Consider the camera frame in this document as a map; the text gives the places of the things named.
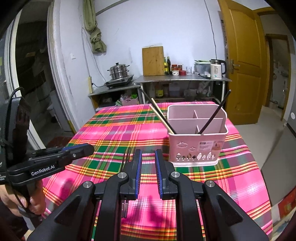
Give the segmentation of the person's left hand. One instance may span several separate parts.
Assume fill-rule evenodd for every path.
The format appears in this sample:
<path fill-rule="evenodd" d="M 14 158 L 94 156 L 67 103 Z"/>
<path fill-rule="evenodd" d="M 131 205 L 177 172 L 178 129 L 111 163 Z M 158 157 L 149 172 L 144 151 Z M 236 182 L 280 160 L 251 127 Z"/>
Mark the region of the person's left hand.
<path fill-rule="evenodd" d="M 45 212 L 46 202 L 43 192 L 43 180 L 36 182 L 36 189 L 30 196 L 30 203 L 19 192 L 16 192 L 16 195 L 18 198 L 16 198 L 10 186 L 1 185 L 1 201 L 15 216 L 22 216 L 19 211 L 21 204 L 36 215 L 41 215 Z"/>

